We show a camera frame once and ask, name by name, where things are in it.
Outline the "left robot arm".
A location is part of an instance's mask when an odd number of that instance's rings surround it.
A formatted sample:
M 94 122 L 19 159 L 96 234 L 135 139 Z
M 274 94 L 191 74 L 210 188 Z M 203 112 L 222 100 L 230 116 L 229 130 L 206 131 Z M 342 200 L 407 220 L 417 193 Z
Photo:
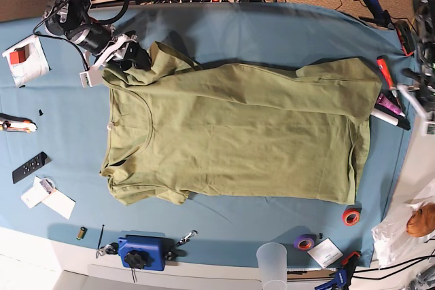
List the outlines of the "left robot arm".
M 414 44 L 418 69 L 403 69 L 403 76 L 413 79 L 413 86 L 402 86 L 410 92 L 410 104 L 429 125 L 434 125 L 434 0 L 413 0 L 415 19 Z

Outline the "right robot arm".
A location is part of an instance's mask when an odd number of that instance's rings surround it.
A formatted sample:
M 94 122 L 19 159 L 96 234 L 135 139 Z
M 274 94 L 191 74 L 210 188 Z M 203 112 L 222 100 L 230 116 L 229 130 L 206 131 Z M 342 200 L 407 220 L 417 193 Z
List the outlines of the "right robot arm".
M 50 0 L 33 34 L 72 45 L 85 71 L 90 70 L 90 64 L 83 51 L 101 59 L 104 65 L 113 62 L 124 71 L 132 67 L 149 70 L 152 60 L 136 40 L 136 33 L 116 35 L 114 31 L 114 24 L 123 18 L 130 1 L 123 0 L 114 17 L 96 20 L 88 14 L 92 0 Z

